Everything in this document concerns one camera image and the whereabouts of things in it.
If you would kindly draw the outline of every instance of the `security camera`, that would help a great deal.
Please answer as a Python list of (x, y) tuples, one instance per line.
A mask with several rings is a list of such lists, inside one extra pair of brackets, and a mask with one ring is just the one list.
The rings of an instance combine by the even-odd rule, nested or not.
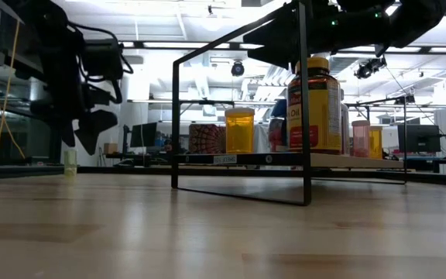
[(240, 77), (244, 74), (245, 68), (241, 61), (236, 61), (233, 63), (232, 76)]

